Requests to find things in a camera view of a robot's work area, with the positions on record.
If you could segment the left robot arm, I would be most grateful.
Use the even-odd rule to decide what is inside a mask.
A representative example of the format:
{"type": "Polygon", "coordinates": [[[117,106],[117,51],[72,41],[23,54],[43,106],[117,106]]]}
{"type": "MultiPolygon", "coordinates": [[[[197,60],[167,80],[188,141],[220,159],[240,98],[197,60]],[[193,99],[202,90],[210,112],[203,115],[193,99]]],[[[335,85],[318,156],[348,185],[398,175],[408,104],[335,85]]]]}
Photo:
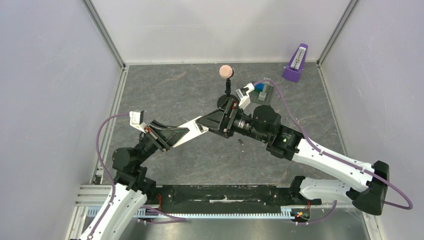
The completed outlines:
{"type": "Polygon", "coordinates": [[[138,210],[150,210],[167,217],[169,224],[186,221],[184,217],[145,206],[156,200],[157,191],[156,182],[146,177],[147,168],[141,164],[157,150],[166,152],[189,141],[194,122],[167,126],[156,121],[146,124],[131,119],[130,126],[141,132],[139,143],[135,147],[118,148],[113,153],[116,176],[111,191],[94,220],[80,235],[81,240],[118,240],[138,210]]]}

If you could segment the white remote control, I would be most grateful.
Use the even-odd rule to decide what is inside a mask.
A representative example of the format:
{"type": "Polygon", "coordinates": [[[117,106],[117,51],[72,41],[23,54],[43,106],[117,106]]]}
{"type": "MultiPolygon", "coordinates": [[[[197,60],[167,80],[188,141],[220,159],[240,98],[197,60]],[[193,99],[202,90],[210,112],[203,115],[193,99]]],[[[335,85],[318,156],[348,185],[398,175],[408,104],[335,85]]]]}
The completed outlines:
{"type": "Polygon", "coordinates": [[[179,139],[172,148],[176,148],[186,142],[189,142],[193,140],[194,138],[197,138],[201,136],[202,134],[209,131],[209,128],[206,126],[202,126],[197,123],[197,120],[200,119],[202,116],[198,116],[182,125],[179,126],[179,128],[187,128],[189,131],[181,138],[179,139]]]}

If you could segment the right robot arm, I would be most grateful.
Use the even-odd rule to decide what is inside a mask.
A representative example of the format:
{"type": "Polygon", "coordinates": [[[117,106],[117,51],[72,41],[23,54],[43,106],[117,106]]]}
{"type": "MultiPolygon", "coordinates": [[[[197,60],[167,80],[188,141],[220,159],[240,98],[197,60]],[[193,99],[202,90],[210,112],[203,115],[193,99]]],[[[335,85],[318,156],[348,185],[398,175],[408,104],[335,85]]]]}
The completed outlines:
{"type": "Polygon", "coordinates": [[[301,132],[281,124],[281,115],[268,105],[247,115],[230,98],[213,112],[195,121],[216,135],[230,138],[234,133],[266,144],[271,155],[305,164],[325,172],[335,180],[297,176],[289,189],[295,204],[306,200],[333,199],[351,202],[357,209],[380,216],[387,195],[389,166],[382,162],[362,162],[339,154],[307,139],[301,132]]]}

